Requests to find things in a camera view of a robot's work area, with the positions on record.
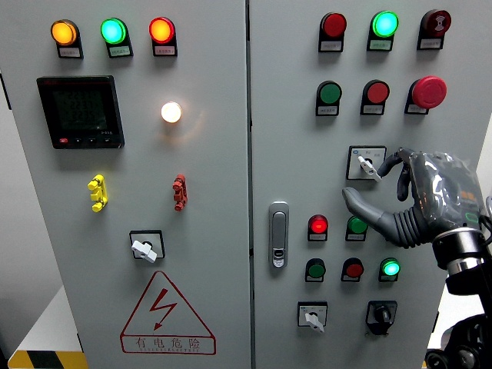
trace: emergency stop button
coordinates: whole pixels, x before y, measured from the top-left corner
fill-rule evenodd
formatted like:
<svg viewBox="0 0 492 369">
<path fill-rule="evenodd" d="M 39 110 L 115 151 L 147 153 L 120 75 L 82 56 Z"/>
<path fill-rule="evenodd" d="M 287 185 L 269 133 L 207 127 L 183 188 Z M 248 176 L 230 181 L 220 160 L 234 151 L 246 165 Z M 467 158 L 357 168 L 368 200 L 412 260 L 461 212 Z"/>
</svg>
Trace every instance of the emergency stop button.
<svg viewBox="0 0 492 369">
<path fill-rule="evenodd" d="M 442 78 L 428 75 L 415 81 L 408 92 L 406 114 L 426 115 L 446 98 L 447 86 Z"/>
</svg>

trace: illuminated green light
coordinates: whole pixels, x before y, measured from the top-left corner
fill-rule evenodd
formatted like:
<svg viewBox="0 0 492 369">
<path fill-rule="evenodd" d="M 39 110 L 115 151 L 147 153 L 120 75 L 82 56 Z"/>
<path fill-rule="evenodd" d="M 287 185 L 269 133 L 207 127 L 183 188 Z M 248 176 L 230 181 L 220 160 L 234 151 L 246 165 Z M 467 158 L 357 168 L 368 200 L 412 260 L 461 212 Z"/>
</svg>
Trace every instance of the illuminated green light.
<svg viewBox="0 0 492 369">
<path fill-rule="evenodd" d="M 372 21 L 372 30 L 378 37 L 390 37 L 398 28 L 398 17 L 393 12 L 379 12 Z"/>
<path fill-rule="evenodd" d="M 383 262 L 383 272 L 386 275 L 396 275 L 400 271 L 400 265 L 396 259 L 388 259 Z"/>
<path fill-rule="evenodd" d="M 108 44 L 119 44 L 126 37 L 126 27 L 117 18 L 106 19 L 101 24 L 101 35 Z"/>
</svg>

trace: black switch knob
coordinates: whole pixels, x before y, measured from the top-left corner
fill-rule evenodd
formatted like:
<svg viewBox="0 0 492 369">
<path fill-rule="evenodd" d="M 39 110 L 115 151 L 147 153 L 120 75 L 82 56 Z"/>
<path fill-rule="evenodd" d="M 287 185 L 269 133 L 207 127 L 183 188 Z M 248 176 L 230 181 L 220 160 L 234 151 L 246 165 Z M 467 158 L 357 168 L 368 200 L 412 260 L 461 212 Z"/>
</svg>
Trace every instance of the black switch knob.
<svg viewBox="0 0 492 369">
<path fill-rule="evenodd" d="M 374 310 L 374 319 L 379 323 L 389 323 L 391 321 L 391 312 L 386 306 L 380 306 Z"/>
</svg>

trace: gray metal panel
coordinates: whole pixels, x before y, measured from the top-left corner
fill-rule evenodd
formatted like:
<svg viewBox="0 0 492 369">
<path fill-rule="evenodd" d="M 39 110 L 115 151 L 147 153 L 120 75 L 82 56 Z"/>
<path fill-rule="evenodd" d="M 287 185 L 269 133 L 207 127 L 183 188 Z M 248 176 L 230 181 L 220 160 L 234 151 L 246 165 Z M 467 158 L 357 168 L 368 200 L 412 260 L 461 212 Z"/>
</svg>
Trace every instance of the gray metal panel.
<svg viewBox="0 0 492 369">
<path fill-rule="evenodd" d="M 421 18 L 432 8 L 445 8 L 453 17 L 444 49 L 417 52 Z M 371 18 L 382 10 L 400 17 L 393 51 L 366 52 Z M 317 52 L 319 24 L 328 12 L 347 18 L 341 54 Z M 396 199 L 398 173 L 380 184 L 347 182 L 347 150 L 350 145 L 386 145 L 391 153 L 406 145 L 451 151 L 476 165 L 492 101 L 490 12 L 485 1 L 251 2 L 258 369 L 421 367 L 445 273 L 437 269 L 430 245 L 396 248 L 372 230 L 364 243 L 345 242 L 351 215 L 341 197 L 344 186 L 353 185 L 389 211 L 411 205 Z M 443 104 L 428 116 L 404 115 L 412 82 L 434 74 L 447 83 Z M 360 116 L 362 90 L 376 78 L 390 85 L 385 114 Z M 314 116 L 316 90 L 326 80 L 336 81 L 343 90 L 336 118 Z M 268 263 L 268 206 L 274 201 L 290 206 L 289 264 L 276 271 Z M 306 241 L 308 219 L 314 214 L 324 214 L 330 222 L 326 244 Z M 342 265 L 350 257 L 360 258 L 365 266 L 358 284 L 340 281 Z M 396 283 L 377 281 L 386 257 L 401 262 Z M 324 259 L 324 283 L 304 282 L 310 258 Z M 328 302 L 325 334 L 297 327 L 297 302 L 323 300 Z M 387 337 L 365 336 L 370 300 L 398 302 Z"/>
<path fill-rule="evenodd" d="M 0 65 L 90 367 L 250 367 L 244 2 L 2 1 L 0 8 Z M 152 56 L 148 24 L 158 16 L 175 23 L 176 59 Z M 108 58 L 99 29 L 110 17 L 128 26 L 133 58 Z M 61 18 L 79 27 L 84 60 L 58 58 L 49 30 Z M 35 82 L 43 75 L 113 75 L 125 147 L 53 149 Z M 183 109 L 172 127 L 160 117 L 167 101 Z M 87 183 L 97 173 L 109 203 L 95 214 Z M 188 186 L 182 213 L 171 188 L 178 173 Z M 163 231 L 164 260 L 133 258 L 128 232 L 144 229 Z M 211 329 L 215 356 L 122 352 L 120 333 L 155 271 Z"/>
</svg>

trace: illuminated white light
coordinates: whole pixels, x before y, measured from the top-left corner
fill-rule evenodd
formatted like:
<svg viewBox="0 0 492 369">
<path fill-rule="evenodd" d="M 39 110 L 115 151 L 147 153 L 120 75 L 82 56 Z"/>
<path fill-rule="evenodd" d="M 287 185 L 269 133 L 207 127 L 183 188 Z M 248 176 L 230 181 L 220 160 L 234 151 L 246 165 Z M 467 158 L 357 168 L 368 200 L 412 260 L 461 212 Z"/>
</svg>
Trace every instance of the illuminated white light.
<svg viewBox="0 0 492 369">
<path fill-rule="evenodd" d="M 176 123 L 181 118 L 181 106 L 177 102 L 167 102 L 161 109 L 162 118 L 168 123 Z"/>
</svg>

